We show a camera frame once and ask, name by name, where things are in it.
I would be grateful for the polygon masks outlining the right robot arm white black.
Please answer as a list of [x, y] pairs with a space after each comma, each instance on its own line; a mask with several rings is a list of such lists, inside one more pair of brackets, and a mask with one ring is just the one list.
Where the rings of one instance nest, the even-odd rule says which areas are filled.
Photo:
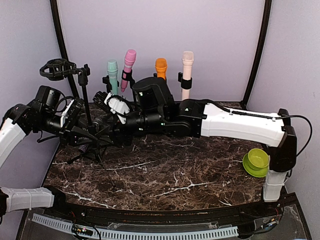
[[275, 208], [290, 171], [300, 154], [298, 138], [285, 109], [260, 113], [224, 107], [210, 99], [176, 102], [166, 81], [147, 77], [131, 87], [130, 102], [111, 92], [97, 92], [94, 103], [114, 115], [107, 135], [118, 142], [133, 136], [164, 134], [175, 137], [226, 137], [257, 142], [267, 147], [263, 200], [255, 213], [266, 217]]

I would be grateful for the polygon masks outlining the glitter microphone with silver grille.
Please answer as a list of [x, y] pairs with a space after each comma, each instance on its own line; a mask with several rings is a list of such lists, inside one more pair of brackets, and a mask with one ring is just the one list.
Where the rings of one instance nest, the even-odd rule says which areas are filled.
[[[95, 128], [95, 132], [97, 133], [97, 132], [101, 129], [102, 125], [103, 125], [103, 120], [102, 120], [101, 117], [96, 117], [96, 118], [93, 120], [92, 124], [93, 124], [93, 126], [94, 126], [94, 128]], [[79, 151], [80, 153], [85, 153], [85, 152], [88, 150], [88, 148], [89, 148], [89, 144], [84, 144], [84, 145], [81, 145], [81, 146], [78, 148], [78, 151]]]

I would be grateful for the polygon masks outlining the black tripod stand with shock mount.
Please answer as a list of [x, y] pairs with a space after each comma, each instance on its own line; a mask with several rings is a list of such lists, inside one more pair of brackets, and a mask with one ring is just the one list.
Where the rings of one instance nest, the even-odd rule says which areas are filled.
[[[91, 74], [89, 66], [85, 64], [83, 67], [78, 68], [77, 65], [71, 61], [63, 58], [56, 58], [49, 60], [44, 66], [42, 66], [39, 70], [39, 73], [41, 76], [46, 77], [51, 81], [60, 81], [73, 75], [78, 76], [78, 84], [82, 90], [84, 109], [87, 119], [87, 129], [84, 132], [96, 136], [97, 131], [92, 121], [87, 93], [87, 85], [89, 83], [88, 76]], [[92, 140], [92, 142], [88, 143], [87, 145], [88, 147], [86, 151], [74, 158], [71, 158], [67, 161], [67, 163], [70, 165], [80, 158], [86, 158], [97, 162], [103, 167], [104, 170], [106, 170], [107, 168], [105, 167], [100, 154], [100, 148], [102, 146], [99, 145], [99, 141]]]

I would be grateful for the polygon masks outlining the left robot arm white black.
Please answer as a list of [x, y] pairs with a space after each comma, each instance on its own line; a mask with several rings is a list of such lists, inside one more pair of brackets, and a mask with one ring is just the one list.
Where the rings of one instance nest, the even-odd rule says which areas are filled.
[[[63, 144], [81, 146], [98, 139], [78, 125], [84, 101], [65, 96], [61, 91], [42, 85], [35, 99], [16, 104], [4, 115], [0, 125], [0, 163], [4, 164], [15, 147], [30, 133], [50, 133]], [[33, 208], [51, 208], [60, 218], [71, 213], [66, 196], [53, 186], [40, 188], [0, 188], [0, 215]]]

